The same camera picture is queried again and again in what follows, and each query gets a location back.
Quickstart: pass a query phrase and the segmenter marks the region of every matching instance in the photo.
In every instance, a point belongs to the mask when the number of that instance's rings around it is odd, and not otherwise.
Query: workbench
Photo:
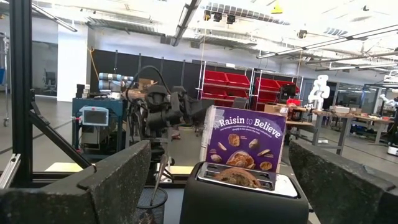
[[[368,129],[377,130],[376,139],[374,140],[375,144],[380,143],[381,133],[386,129],[386,127],[388,127],[389,124],[394,122],[394,121],[390,121],[390,120],[375,119],[375,118],[370,118],[368,116],[361,116],[361,115],[355,115],[354,117],[357,118],[358,121],[353,121],[353,124],[356,124],[356,125],[362,126],[362,127],[366,127]]]
[[[315,125],[313,125],[312,123],[309,123],[309,122],[305,122],[305,121],[287,121],[286,125],[297,129],[297,132],[295,134],[293,134],[296,137],[296,139],[302,138],[306,141],[311,142],[313,146],[318,146],[323,149],[336,149],[336,154],[341,155],[343,148],[344,148],[346,136],[348,135],[348,133],[351,129],[351,120],[354,118],[354,115],[353,114],[332,113],[329,111],[318,111],[318,110],[313,110],[312,113],[317,115],[317,120],[315,121]],[[343,128],[340,131],[340,137],[339,137],[337,146],[318,143],[320,131],[321,131],[321,127],[322,127],[322,120],[323,120],[323,117],[325,117],[325,116],[336,116],[336,117],[341,118],[341,120],[343,122]],[[312,140],[303,138],[300,135],[300,130],[304,130],[304,131],[313,133]]]

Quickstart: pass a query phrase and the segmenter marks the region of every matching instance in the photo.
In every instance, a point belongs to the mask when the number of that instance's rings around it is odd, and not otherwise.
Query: gray concrete floor
[[[68,141],[72,140],[72,124],[70,123],[70,116],[72,112],[72,104],[57,102],[56,99],[39,98],[37,97],[37,104],[42,114],[51,122],[52,127],[57,128],[57,131]],[[5,114],[5,98],[4,94],[0,94],[0,118],[4,118]],[[170,155],[175,159],[176,166],[193,166],[199,162],[200,141],[201,137],[196,137],[192,129],[181,129],[181,140],[173,141],[170,144]],[[54,162],[72,162],[72,160],[62,152],[51,140],[46,136],[40,135],[41,132],[34,128],[33,136],[36,138],[33,141],[34,145],[34,171],[44,171],[50,167]],[[310,133],[302,132],[302,134],[311,138]],[[322,129],[321,137],[328,139],[331,143],[337,142],[339,132],[330,129]],[[12,126],[0,126],[0,170],[6,166],[10,156],[12,147]],[[392,175],[398,175],[398,157],[388,155],[386,146],[375,146],[371,141],[360,139],[356,136],[348,136],[346,138],[345,147],[343,149],[343,157],[351,159],[352,161],[364,164],[375,169],[387,172]],[[294,172],[289,166],[289,148],[284,147],[282,155],[281,173],[289,175],[294,178]],[[175,190],[172,194],[182,196],[182,191]],[[167,204],[179,204],[178,202],[169,201]],[[314,224],[319,223],[316,216],[312,214],[310,221]]]

